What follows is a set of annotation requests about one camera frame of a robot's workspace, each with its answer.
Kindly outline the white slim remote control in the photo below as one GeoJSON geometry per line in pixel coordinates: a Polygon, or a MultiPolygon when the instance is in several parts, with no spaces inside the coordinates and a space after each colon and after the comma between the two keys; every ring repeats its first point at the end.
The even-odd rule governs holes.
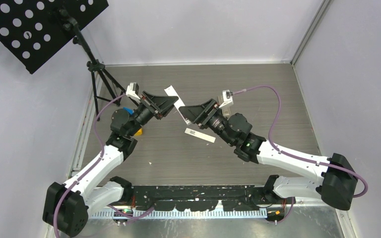
{"type": "Polygon", "coordinates": [[[184,122],[186,123],[186,125],[190,125],[191,122],[188,119],[186,119],[183,116],[183,114],[179,111],[179,108],[185,106],[185,104],[183,103],[182,99],[180,98],[180,96],[178,95],[178,93],[176,92],[174,87],[172,85],[170,85],[169,87],[165,88],[164,91],[165,91],[165,93],[168,96],[176,96],[176,97],[178,97],[178,100],[174,103],[174,106],[177,109],[177,111],[180,114],[180,116],[182,117],[182,119],[184,120],[184,122]]]}

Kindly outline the white remote back cover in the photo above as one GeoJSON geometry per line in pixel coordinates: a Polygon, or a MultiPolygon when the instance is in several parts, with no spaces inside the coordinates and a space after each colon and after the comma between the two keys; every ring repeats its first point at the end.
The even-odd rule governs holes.
{"type": "Polygon", "coordinates": [[[202,139],[202,140],[205,140],[205,141],[210,142],[210,143],[214,143],[215,139],[216,139],[213,136],[207,135],[205,133],[202,133],[202,132],[190,129],[190,128],[185,129],[185,134],[199,138],[199,139],[202,139]]]}

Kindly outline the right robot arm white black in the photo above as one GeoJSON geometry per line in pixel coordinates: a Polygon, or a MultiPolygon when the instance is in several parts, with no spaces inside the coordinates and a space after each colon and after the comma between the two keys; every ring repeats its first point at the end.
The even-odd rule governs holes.
{"type": "Polygon", "coordinates": [[[180,113],[201,129],[210,128],[245,162],[279,167],[298,174],[295,178],[271,175],[263,188],[264,199],[277,203],[281,198],[321,199],[325,204],[348,211],[355,197],[358,178],[341,154],[316,156],[278,146],[251,131],[252,125],[241,113],[229,118],[214,99],[195,106],[179,107],[180,113]]]}

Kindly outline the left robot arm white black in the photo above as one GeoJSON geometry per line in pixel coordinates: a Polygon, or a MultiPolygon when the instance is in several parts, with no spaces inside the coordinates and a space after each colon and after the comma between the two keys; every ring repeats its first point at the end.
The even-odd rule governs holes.
{"type": "Polygon", "coordinates": [[[111,134],[99,141],[101,151],[79,173],[63,183],[52,183],[46,193],[43,221],[53,226],[55,237],[62,233],[75,237],[84,229],[88,218],[113,202],[127,205],[132,199],[131,183],[114,177],[104,186],[97,185],[124,162],[134,151],[134,135],[151,119],[162,119],[174,108],[178,96],[156,96],[142,92],[128,97],[138,102],[130,114],[124,108],[112,114],[111,134]]]}

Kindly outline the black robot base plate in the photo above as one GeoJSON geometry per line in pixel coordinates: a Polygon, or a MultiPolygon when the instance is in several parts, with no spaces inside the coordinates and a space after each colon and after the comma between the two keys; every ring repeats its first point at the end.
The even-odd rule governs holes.
{"type": "Polygon", "coordinates": [[[140,185],[132,187],[128,198],[111,205],[139,211],[154,208],[156,211],[202,212],[219,206],[224,211],[255,211],[273,205],[284,208],[293,202],[291,198],[272,195],[259,185],[140,185]]]}

